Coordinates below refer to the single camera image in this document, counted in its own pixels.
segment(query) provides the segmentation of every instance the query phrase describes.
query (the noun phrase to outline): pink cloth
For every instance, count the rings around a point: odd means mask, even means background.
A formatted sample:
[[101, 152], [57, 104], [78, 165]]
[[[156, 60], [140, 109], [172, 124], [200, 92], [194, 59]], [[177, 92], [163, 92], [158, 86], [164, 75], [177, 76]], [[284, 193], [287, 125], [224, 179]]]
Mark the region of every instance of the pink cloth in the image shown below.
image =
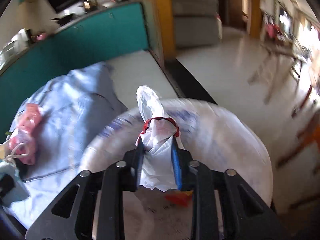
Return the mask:
[[269, 38], [273, 39], [276, 36], [275, 27], [273, 24], [267, 24], [266, 30], [267, 30]]
[[26, 147], [21, 146], [15, 152], [17, 155], [25, 154], [27, 153], [26, 150], [28, 148], [29, 155], [20, 158], [24, 164], [33, 165], [36, 162], [36, 142], [31, 134], [34, 128], [40, 123], [41, 119], [42, 117], [38, 104], [26, 104], [26, 110], [19, 117], [18, 125], [10, 136], [10, 150], [13, 150], [20, 143], [26, 143]]

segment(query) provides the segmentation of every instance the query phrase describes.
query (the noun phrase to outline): white plastic bag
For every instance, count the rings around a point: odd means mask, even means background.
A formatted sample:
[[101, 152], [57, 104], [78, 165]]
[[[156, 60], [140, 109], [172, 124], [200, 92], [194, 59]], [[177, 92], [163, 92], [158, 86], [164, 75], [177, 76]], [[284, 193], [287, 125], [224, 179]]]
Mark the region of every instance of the white plastic bag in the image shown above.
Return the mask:
[[138, 137], [142, 139], [146, 151], [140, 185], [151, 189], [158, 188], [163, 192], [170, 188], [177, 189], [171, 162], [171, 145], [175, 135], [179, 148], [184, 149], [179, 130], [174, 125], [174, 120], [164, 111], [159, 97], [151, 88], [140, 86], [137, 90], [137, 101], [143, 120], [145, 122], [149, 120], [148, 128]]

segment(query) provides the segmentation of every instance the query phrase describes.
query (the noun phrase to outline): white mattress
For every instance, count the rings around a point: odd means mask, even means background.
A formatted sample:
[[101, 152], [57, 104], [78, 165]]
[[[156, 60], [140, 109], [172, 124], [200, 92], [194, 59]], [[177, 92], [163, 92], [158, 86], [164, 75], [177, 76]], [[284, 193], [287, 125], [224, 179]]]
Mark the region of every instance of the white mattress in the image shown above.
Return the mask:
[[119, 100], [128, 108], [137, 107], [136, 91], [147, 85], [162, 99], [177, 98], [172, 86], [151, 54], [141, 50], [107, 61], [114, 70], [111, 79]]

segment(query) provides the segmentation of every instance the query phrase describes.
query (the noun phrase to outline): pink bag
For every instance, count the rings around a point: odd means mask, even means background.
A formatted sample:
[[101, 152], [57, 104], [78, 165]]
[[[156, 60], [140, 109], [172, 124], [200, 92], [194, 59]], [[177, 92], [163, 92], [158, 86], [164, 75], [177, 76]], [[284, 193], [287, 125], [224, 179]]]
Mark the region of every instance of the pink bag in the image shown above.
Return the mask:
[[19, 117], [18, 125], [10, 136], [9, 149], [13, 151], [12, 154], [26, 154], [20, 158], [24, 164], [35, 164], [36, 142], [31, 134], [41, 119], [39, 105], [27, 103], [26, 110]]

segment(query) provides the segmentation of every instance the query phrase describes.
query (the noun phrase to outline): red tape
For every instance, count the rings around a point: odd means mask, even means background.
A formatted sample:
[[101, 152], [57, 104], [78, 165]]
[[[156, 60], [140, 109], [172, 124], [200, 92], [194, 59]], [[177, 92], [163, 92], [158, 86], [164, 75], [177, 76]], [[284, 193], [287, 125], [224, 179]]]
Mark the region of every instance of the red tape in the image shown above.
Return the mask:
[[177, 129], [177, 131], [175, 132], [175, 134], [173, 135], [174, 137], [178, 137], [180, 132], [179, 132], [179, 126], [176, 124], [176, 122], [171, 118], [171, 117], [167, 117], [167, 118], [164, 118], [164, 117], [154, 117], [154, 118], [150, 118], [148, 120], [146, 120], [146, 122], [144, 123], [143, 125], [143, 130], [140, 134], [143, 134], [143, 133], [146, 133], [147, 132], [147, 129], [150, 127], [150, 122], [152, 119], [156, 119], [156, 120], [167, 120], [169, 121], [170, 123], [172, 123], [175, 128]]

